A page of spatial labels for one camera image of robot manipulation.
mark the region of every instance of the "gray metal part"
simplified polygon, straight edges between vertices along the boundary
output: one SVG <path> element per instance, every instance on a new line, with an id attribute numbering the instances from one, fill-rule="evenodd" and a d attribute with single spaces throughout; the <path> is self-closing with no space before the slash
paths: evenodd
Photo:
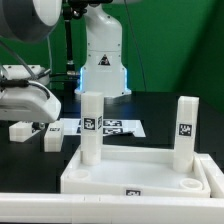
<path id="1" fill-rule="evenodd" d="M 0 36 L 35 43 L 53 28 L 42 22 L 32 0 L 0 0 Z"/>

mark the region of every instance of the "blue light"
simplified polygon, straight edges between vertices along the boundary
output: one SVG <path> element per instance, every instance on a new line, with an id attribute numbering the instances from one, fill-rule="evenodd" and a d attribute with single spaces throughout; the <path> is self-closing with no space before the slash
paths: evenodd
<path id="1" fill-rule="evenodd" d="M 79 79 L 79 87 L 78 90 L 81 92 L 82 91 L 82 86 L 83 85 L 83 68 L 80 70 L 80 79 Z"/>
<path id="2" fill-rule="evenodd" d="M 128 91 L 128 70 L 125 69 L 125 91 Z"/>

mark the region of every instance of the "green wall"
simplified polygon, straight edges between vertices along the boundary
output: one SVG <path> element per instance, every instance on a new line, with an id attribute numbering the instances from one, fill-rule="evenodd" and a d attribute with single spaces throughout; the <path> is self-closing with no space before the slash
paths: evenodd
<path id="1" fill-rule="evenodd" d="M 141 67 L 124 5 L 106 5 L 106 12 L 123 25 L 123 64 L 129 88 L 144 91 Z M 143 0 L 129 5 L 139 45 L 147 91 L 187 92 L 201 96 L 224 112 L 224 1 Z M 85 22 L 73 21 L 76 68 L 85 62 Z M 54 72 L 65 71 L 64 23 L 51 35 Z M 48 66 L 46 41 L 27 45 L 7 41 L 29 64 Z M 15 63 L 0 50 L 1 63 Z"/>

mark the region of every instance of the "white pillar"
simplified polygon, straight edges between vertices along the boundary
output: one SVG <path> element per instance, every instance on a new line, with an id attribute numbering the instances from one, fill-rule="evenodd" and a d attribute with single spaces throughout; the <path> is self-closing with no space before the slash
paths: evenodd
<path id="1" fill-rule="evenodd" d="M 183 97 L 178 101 L 173 169 L 192 171 L 199 98 Z"/>
<path id="2" fill-rule="evenodd" d="M 104 96 L 98 92 L 86 92 L 81 96 L 81 151 L 85 165 L 101 162 L 103 144 Z"/>

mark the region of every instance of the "table surface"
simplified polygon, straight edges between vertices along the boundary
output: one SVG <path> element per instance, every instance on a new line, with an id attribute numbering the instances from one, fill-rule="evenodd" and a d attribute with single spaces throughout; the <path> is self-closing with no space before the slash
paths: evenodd
<path id="1" fill-rule="evenodd" d="M 80 118 L 80 102 L 73 91 L 56 91 L 62 102 L 60 117 Z M 129 102 L 105 105 L 105 119 L 141 120 L 146 138 L 104 137 L 104 144 L 174 147 L 177 102 L 175 93 L 135 92 Z M 0 192 L 60 193 L 60 176 L 80 144 L 80 136 L 64 136 L 61 152 L 44 152 L 46 130 L 24 143 L 9 141 L 8 127 L 0 122 Z M 209 153 L 224 167 L 224 115 L 200 99 L 195 151 Z"/>

